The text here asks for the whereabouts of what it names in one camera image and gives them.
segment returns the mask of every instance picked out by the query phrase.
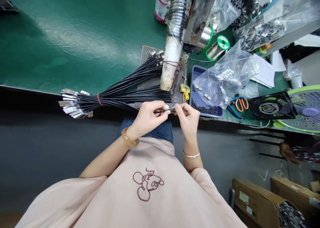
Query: green fan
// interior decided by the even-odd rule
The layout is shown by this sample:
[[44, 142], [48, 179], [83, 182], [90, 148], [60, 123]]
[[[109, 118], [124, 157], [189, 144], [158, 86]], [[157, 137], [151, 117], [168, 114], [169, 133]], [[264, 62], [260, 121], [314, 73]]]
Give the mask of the green fan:
[[292, 120], [277, 120], [273, 125], [320, 133], [320, 85], [304, 86], [288, 91], [298, 115]]

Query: bundle of black cables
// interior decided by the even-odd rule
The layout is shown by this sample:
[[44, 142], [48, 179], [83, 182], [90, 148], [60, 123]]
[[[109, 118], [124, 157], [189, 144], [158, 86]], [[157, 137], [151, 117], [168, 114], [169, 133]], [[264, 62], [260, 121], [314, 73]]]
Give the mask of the bundle of black cables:
[[160, 90], [159, 85], [126, 92], [129, 87], [142, 81], [161, 76], [163, 51], [149, 53], [149, 56], [147, 61], [137, 70], [96, 96], [91, 96], [84, 91], [78, 93], [69, 89], [62, 90], [63, 101], [59, 101], [60, 106], [63, 107], [66, 114], [78, 119], [92, 117], [93, 110], [100, 106], [114, 106], [138, 112], [139, 109], [133, 107], [130, 103], [154, 100], [171, 102], [172, 92]]

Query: red rubber band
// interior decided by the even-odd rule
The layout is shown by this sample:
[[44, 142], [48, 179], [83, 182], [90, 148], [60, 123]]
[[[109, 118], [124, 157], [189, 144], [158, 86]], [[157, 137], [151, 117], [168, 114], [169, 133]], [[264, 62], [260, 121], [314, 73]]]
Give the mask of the red rubber band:
[[98, 98], [99, 104], [100, 104], [101, 106], [104, 106], [104, 105], [101, 104], [101, 101], [100, 101], [100, 99], [99, 99], [99, 94], [97, 95], [97, 98]]

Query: blue plastic tray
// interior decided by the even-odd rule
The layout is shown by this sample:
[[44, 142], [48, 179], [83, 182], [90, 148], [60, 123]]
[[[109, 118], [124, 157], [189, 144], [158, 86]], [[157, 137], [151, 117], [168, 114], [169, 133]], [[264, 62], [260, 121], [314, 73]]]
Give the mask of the blue plastic tray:
[[223, 109], [220, 107], [220, 106], [210, 106], [208, 104], [206, 104], [200, 97], [200, 95], [196, 92], [196, 91], [193, 91], [193, 81], [198, 78], [198, 76], [200, 74], [202, 74], [203, 72], [205, 72], [207, 69], [206, 68], [203, 68], [201, 66], [197, 66], [197, 65], [194, 65], [192, 67], [192, 80], [191, 80], [191, 91], [190, 91], [190, 105], [192, 105], [192, 100], [196, 103], [196, 106], [200, 107], [200, 106], [203, 106], [203, 107], [206, 107], [206, 108], [210, 108], [210, 107], [213, 107], [213, 108], [216, 108], [216, 112], [214, 114], [207, 114], [207, 113], [202, 113], [200, 112], [200, 116], [205, 116], [205, 117], [210, 117], [210, 118], [221, 118], [223, 116]]

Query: woman's left hand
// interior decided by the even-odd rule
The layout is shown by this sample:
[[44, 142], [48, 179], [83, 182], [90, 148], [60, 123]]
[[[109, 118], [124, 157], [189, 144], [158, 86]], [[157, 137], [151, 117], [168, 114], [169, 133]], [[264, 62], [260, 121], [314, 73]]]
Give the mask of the woman's left hand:
[[154, 111], [168, 110], [169, 107], [163, 101], [152, 101], [142, 103], [137, 118], [127, 129], [127, 136], [131, 141], [147, 134], [162, 122], [168, 119], [170, 111], [154, 113]]

